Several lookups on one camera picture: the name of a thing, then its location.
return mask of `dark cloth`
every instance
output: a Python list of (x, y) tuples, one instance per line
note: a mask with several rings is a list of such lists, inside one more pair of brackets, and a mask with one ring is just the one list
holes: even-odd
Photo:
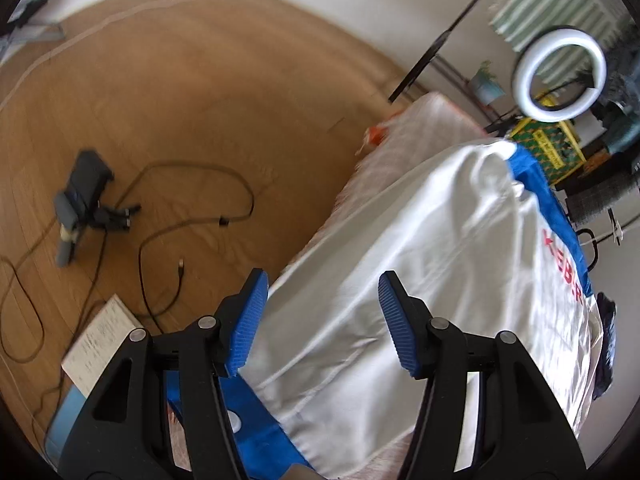
[(598, 98), (640, 113), (640, 31), (630, 23), (605, 54), (607, 81)]
[(639, 179), (638, 173), (620, 171), (589, 189), (567, 196), (566, 208), (571, 222), (577, 226), (587, 224), (637, 188)]
[(602, 350), (596, 365), (595, 386), (593, 387), (593, 400), (601, 397), (611, 386), (613, 380), (613, 359), (616, 349), (616, 303), (607, 298), (602, 292), (596, 297), (598, 311), (602, 320), (604, 335), (602, 337)]

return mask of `white cloth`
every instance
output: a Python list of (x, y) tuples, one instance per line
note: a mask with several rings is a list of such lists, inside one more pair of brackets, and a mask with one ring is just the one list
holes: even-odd
[[(271, 287), (241, 374), (320, 474), (357, 471), (415, 425), (424, 382), (401, 368), (386, 327), (385, 270), (464, 332), (515, 332), (579, 430), (602, 326), (575, 271), (567, 282), (574, 261), (537, 198), (513, 180), (513, 150), (484, 140), (434, 156), (331, 226)], [(468, 399), (474, 390), (470, 376)], [(467, 403), (459, 466), (476, 409)]]

